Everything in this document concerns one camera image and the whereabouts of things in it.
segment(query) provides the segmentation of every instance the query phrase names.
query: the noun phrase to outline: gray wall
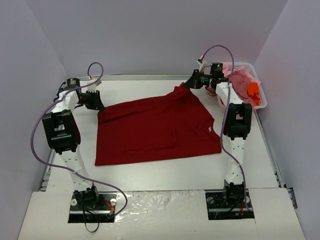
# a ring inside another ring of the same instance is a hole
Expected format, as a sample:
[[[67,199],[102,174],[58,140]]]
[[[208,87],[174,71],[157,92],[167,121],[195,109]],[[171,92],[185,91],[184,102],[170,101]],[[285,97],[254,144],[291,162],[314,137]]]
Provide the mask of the gray wall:
[[[191,73],[213,44],[254,63],[287,0],[27,0],[68,76]],[[230,61],[217,49],[209,61]]]
[[[18,238],[45,167],[30,151],[32,127],[65,71],[25,0],[0,1],[0,239]],[[42,129],[36,149],[48,159]]]
[[[259,115],[308,240],[320,238],[319,10],[288,1],[254,64],[268,101]]]

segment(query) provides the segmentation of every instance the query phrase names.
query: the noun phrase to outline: cable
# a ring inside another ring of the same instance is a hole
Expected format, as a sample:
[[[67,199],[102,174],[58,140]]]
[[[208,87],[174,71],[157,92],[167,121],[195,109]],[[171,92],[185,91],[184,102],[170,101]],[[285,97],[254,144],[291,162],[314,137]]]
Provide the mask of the cable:
[[[83,104],[79,104],[79,105],[75,106],[74,109],[80,108],[82,106],[83,106]]]
[[[239,211],[239,214],[240,214],[241,216],[244,215],[244,205],[242,204],[242,202],[240,202],[240,211]]]
[[[56,97],[53,99],[53,102],[55,102],[55,101],[57,101],[59,99],[59,94],[64,91],[62,86],[65,85],[65,84],[66,84],[66,81],[61,83],[61,85],[60,85],[60,87],[58,89],[58,92],[56,93]]]
[[[201,60],[203,60],[206,56],[206,54],[213,48],[216,48],[216,47],[221,47],[221,48],[224,48],[225,50],[227,50],[230,54],[230,57],[232,59],[232,69],[231,69],[231,74],[229,76],[229,79],[228,79],[228,97],[227,97],[227,101],[226,101],[226,105],[225,105],[225,111],[224,111],[224,115],[223,115],[223,121],[222,121],[222,127],[221,127],[221,132],[220,132],[220,144],[221,144],[221,148],[222,150],[227,154],[229,155],[238,165],[239,165],[239,168],[241,170],[241,174],[242,174],[242,178],[243,178],[243,195],[244,195],[244,199],[247,198],[247,190],[246,190],[246,176],[245,176],[245,172],[244,172],[244,168],[240,165],[240,162],[230,153],[228,152],[226,149],[225,149],[225,146],[224,146],[224,143],[223,143],[223,135],[224,135],[224,128],[225,128],[225,124],[226,124],[226,119],[227,119],[227,115],[228,115],[228,108],[229,108],[229,104],[230,104],[230,94],[231,94],[231,91],[230,91],[230,81],[231,81],[231,78],[232,78],[232,75],[234,74],[234,69],[235,69],[235,60],[234,60],[234,56],[232,55],[231,51],[223,46],[223,45],[214,45],[210,48],[208,48],[204,54],[201,56]],[[248,209],[248,211],[251,211],[252,210],[248,207],[247,205],[247,201],[244,201],[244,205],[245,207]]]
[[[217,94],[214,91],[209,90],[209,87],[206,86],[205,90],[206,90],[206,92],[208,93],[209,96],[211,96],[211,97],[217,96]]]
[[[204,66],[204,67],[202,68],[201,72],[204,73],[204,72],[205,72],[205,68],[207,68],[207,67],[210,67],[210,66]]]
[[[96,221],[97,221],[97,223],[98,223],[98,226],[96,226],[95,230],[90,231],[90,230],[88,229],[87,223],[86,223],[86,213],[85,213],[84,194],[83,194],[83,192],[81,192],[81,208],[82,208],[82,216],[83,216],[83,222],[84,222],[85,229],[86,229],[89,233],[92,233],[92,234],[95,233],[95,232],[98,230],[99,226],[100,226],[100,222],[98,221],[98,219],[96,219]],[[95,218],[95,215],[94,215],[92,212],[90,212],[90,211],[88,211],[88,210],[87,210],[86,212],[90,213],[90,214],[93,216],[93,218]]]
[[[236,189],[238,189],[238,194],[239,194],[238,201],[227,211],[227,213],[230,213],[233,209],[235,209],[235,207],[238,206],[241,201],[240,190],[238,187]]]
[[[34,143],[35,133],[36,133],[36,130],[37,130],[37,128],[38,128],[38,125],[39,125],[42,117],[43,117],[49,110],[51,110],[56,104],[61,103],[61,102],[65,99],[66,95],[68,95],[70,92],[76,91],[76,90],[78,90],[78,89],[86,88],[86,87],[89,87],[89,86],[91,86],[91,85],[93,85],[93,84],[96,84],[96,83],[102,78],[102,76],[104,75],[104,67],[102,66],[101,63],[96,62],[96,61],[93,62],[93,63],[91,63],[91,64],[89,65],[88,70],[87,70],[88,76],[89,76],[90,68],[91,68],[92,65],[94,65],[94,64],[98,64],[98,65],[101,67],[101,74],[100,74],[100,76],[97,78],[97,80],[94,81],[94,82],[92,82],[92,83],[89,83],[89,84],[87,84],[87,85],[78,86],[78,87],[75,87],[75,88],[67,91],[67,92],[65,93],[65,95],[63,95],[60,100],[57,100],[56,102],[50,104],[50,105],[41,113],[41,115],[39,116],[39,118],[38,118],[38,119],[36,120],[36,122],[35,122],[35,125],[34,125],[34,127],[33,127],[33,129],[32,129],[32,132],[31,132],[31,137],[30,137],[30,147],[31,147],[31,151],[32,151],[32,154],[33,154],[33,156],[35,157],[35,159],[37,159],[40,163],[42,163],[42,164],[44,164],[44,165],[46,165],[46,166],[50,166],[50,167],[54,167],[54,168],[59,168],[59,169],[65,169],[65,170],[68,170],[68,171],[74,173],[75,175],[77,175],[78,177],[80,177],[80,178],[82,178],[82,179],[84,179],[84,180],[87,180],[87,181],[90,181],[90,182],[93,182],[93,183],[96,183],[96,184],[102,184],[102,185],[105,185],[105,186],[108,186],[108,187],[111,187],[111,188],[113,188],[113,189],[118,190],[118,191],[124,196],[125,203],[124,203],[124,206],[123,206],[118,212],[116,212],[116,213],[113,214],[113,217],[115,217],[115,216],[117,216],[119,213],[121,213],[121,212],[127,207],[127,205],[128,205],[128,198],[127,198],[126,194],[124,193],[124,191],[122,191],[119,187],[114,186],[114,185],[112,185],[112,184],[109,184],[109,183],[106,183],[106,182],[103,182],[103,181],[98,181],[98,180],[95,180],[95,179],[92,179],[92,178],[89,178],[89,177],[82,176],[82,175],[80,175],[78,172],[76,172],[75,170],[73,170],[73,169],[70,168],[70,167],[61,166],[61,165],[56,165],[56,164],[53,164],[53,163],[48,163],[48,162],[43,161],[43,160],[37,155],[36,150],[35,150],[35,143]]]

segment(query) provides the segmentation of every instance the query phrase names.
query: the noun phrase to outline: red wire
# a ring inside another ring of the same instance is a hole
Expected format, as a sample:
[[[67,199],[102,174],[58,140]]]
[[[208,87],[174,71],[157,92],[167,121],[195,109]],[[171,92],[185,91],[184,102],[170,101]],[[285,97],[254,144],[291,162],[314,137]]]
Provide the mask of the red wire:
[[[107,205],[110,204],[110,207],[111,207],[111,208],[114,208],[114,205],[113,205],[110,201],[108,201],[108,200],[107,200],[107,201],[101,201],[101,203],[107,204]]]
[[[240,203],[240,215],[244,214],[244,205],[242,204],[242,202]]]
[[[206,92],[208,93],[209,96],[211,96],[211,97],[217,96],[217,94],[215,92],[213,92],[213,91],[210,91],[207,86],[205,87],[205,90],[206,90]]]

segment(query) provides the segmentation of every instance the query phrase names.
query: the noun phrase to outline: clothing pile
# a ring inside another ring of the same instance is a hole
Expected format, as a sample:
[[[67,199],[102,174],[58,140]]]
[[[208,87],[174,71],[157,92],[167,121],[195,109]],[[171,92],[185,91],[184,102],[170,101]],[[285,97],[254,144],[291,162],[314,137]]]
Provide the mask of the clothing pile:
[[[231,74],[227,63],[223,64],[222,71],[226,78]],[[246,104],[251,104],[252,110],[254,106],[260,105],[259,86],[261,82],[254,78],[244,66],[234,69],[231,83],[238,97]]]

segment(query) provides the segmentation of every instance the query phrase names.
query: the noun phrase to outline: white plastic bin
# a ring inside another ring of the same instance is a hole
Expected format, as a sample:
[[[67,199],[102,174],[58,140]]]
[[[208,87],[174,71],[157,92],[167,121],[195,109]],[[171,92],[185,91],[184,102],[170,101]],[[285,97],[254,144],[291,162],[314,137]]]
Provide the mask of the white plastic bin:
[[[232,69],[232,62],[226,62],[226,64],[229,64],[229,71],[231,71]],[[241,67],[241,66],[244,66],[245,69],[255,78],[255,79],[259,79],[258,76],[257,76],[257,73],[256,73],[256,70],[254,68],[254,66],[252,66],[252,64],[250,63],[245,63],[245,62],[235,62],[234,63],[234,69],[238,68],[238,67]],[[265,93],[264,93],[264,90],[262,89],[262,83],[260,84],[259,86],[259,95],[260,95],[260,105],[259,106],[255,106],[253,109],[256,110],[256,109],[263,109],[267,106],[267,99],[266,99],[266,96],[265,96]],[[222,103],[221,103],[221,100],[220,100],[220,97],[217,96],[218,98],[218,103],[221,107],[225,107]]]

